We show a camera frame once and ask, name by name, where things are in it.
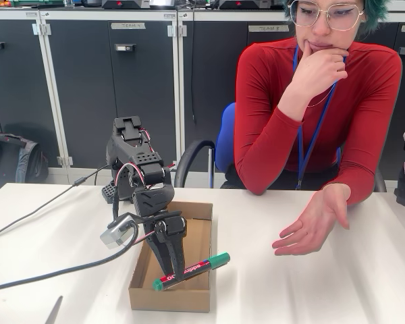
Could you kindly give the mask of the person's left hand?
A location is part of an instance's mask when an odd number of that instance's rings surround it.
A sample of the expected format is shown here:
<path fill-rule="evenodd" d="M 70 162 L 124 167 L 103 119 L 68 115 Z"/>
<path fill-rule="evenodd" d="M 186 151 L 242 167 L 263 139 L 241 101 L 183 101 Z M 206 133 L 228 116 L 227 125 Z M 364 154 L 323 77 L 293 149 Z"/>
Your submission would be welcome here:
<path fill-rule="evenodd" d="M 328 184 L 316 191 L 300 216 L 282 230 L 279 239 L 272 243 L 277 256 L 304 255 L 321 249 L 336 222 L 349 228 L 347 201 L 349 186 Z"/>

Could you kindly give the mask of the person's right hand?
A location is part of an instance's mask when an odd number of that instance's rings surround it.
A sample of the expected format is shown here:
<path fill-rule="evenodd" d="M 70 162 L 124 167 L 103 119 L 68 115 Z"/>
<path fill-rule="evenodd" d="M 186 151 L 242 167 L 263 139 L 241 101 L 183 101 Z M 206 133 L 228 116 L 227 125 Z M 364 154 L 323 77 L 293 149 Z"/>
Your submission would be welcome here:
<path fill-rule="evenodd" d="M 290 84 L 292 90 L 310 101 L 338 80 L 347 78 L 344 63 L 347 56 L 347 50 L 339 48 L 321 49 L 313 53 L 311 43 L 305 40 L 302 57 Z"/>

